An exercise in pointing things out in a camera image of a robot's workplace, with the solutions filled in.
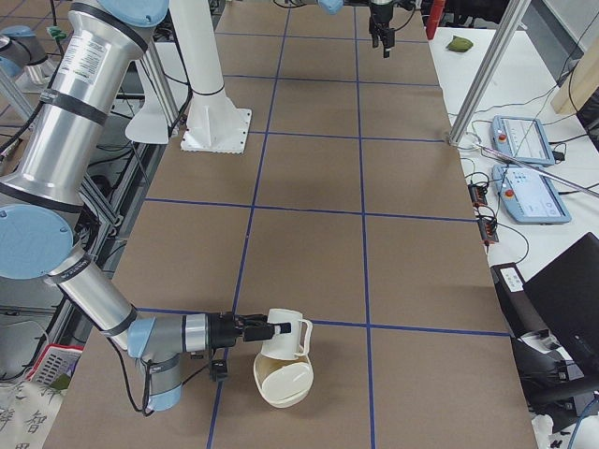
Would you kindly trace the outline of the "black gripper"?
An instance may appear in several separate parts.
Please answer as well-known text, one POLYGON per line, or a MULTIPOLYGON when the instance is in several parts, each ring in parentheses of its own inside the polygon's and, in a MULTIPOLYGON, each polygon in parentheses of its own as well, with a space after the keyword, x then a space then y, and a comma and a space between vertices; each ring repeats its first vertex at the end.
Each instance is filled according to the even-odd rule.
POLYGON ((393 18, 393 0, 372 0, 369 2, 369 33, 373 47, 379 47, 379 32, 382 32, 383 57, 388 58, 394 48, 394 30, 389 28, 393 18))
POLYGON ((272 340, 276 335, 289 334, 291 324, 267 323, 268 316, 260 313, 238 314, 232 311, 207 314, 207 347, 220 349, 233 347, 242 335, 245 342, 272 340))

